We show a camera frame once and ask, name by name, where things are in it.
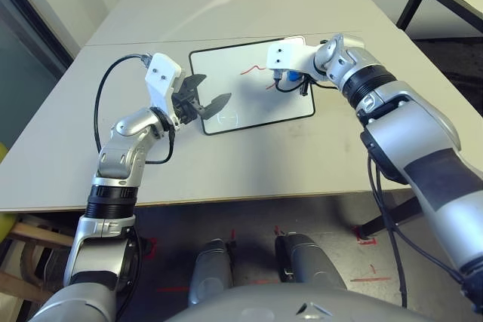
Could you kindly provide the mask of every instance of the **blue marker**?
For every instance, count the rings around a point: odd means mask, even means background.
[[[295,82],[298,81],[302,77],[302,73],[295,72],[295,71],[288,71],[287,73],[287,80]]]

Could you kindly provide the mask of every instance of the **yellow object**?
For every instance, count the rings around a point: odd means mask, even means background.
[[[0,242],[2,242],[17,222],[17,214],[0,213]]]
[[[7,154],[7,148],[0,143],[0,162]],[[2,242],[17,222],[17,214],[0,213],[0,242]]]
[[[3,143],[0,143],[0,162],[2,162],[3,158],[5,157],[5,155],[7,154],[7,148],[5,147],[5,145]]]

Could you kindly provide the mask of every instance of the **table leg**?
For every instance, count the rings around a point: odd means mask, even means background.
[[[405,9],[402,11],[398,22],[395,24],[399,29],[406,30],[411,19],[413,19],[414,13],[420,6],[422,0],[408,0]]]
[[[394,222],[402,222],[406,219],[416,216],[422,212],[420,202],[416,197],[405,201],[401,205],[398,205],[394,209],[389,211]],[[359,237],[362,239],[368,239],[370,235],[377,233],[385,229],[384,221],[382,216],[372,219],[370,222],[366,222],[364,225],[357,227]]]

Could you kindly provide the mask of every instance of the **wooden chair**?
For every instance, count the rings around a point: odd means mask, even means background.
[[[7,149],[0,143],[0,163],[6,154]],[[42,280],[35,276],[35,266],[32,261],[35,246],[39,245],[51,249],[71,247],[73,238],[19,222],[18,219],[17,214],[0,213],[0,243],[5,238],[26,242],[23,251],[23,263],[21,264],[22,275],[24,279],[29,281],[0,271],[0,292],[42,304],[52,296],[52,292],[42,288]]]

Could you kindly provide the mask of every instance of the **red drawing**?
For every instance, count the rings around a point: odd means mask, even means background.
[[[156,288],[156,292],[188,292],[189,287],[161,287]]]
[[[247,69],[246,71],[240,73],[240,75],[246,75],[247,73],[249,73],[252,69],[259,69],[260,71],[263,71],[264,69],[266,69],[265,67],[263,68],[260,68],[257,64],[253,67],[251,67],[250,69]]]
[[[356,278],[351,279],[351,282],[381,282],[381,281],[388,281],[391,277],[378,277],[378,278]]]

